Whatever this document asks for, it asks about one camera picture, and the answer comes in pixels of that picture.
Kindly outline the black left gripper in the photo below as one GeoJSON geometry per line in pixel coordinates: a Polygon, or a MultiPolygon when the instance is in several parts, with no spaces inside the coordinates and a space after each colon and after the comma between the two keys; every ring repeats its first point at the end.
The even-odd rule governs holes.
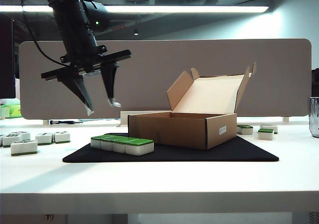
{"type": "Polygon", "coordinates": [[[132,53],[126,49],[104,55],[103,53],[106,51],[106,46],[100,45],[96,47],[95,53],[92,54],[80,54],[73,58],[66,54],[61,57],[61,61],[64,63],[69,62],[70,65],[44,72],[41,74],[41,78],[47,81],[57,79],[62,82],[81,100],[87,115],[90,116],[94,112],[94,108],[85,87],[83,76],[80,73],[92,73],[99,70],[101,71],[110,106],[120,108],[121,104],[114,97],[116,70],[119,67],[118,62],[130,58],[132,53]]]}

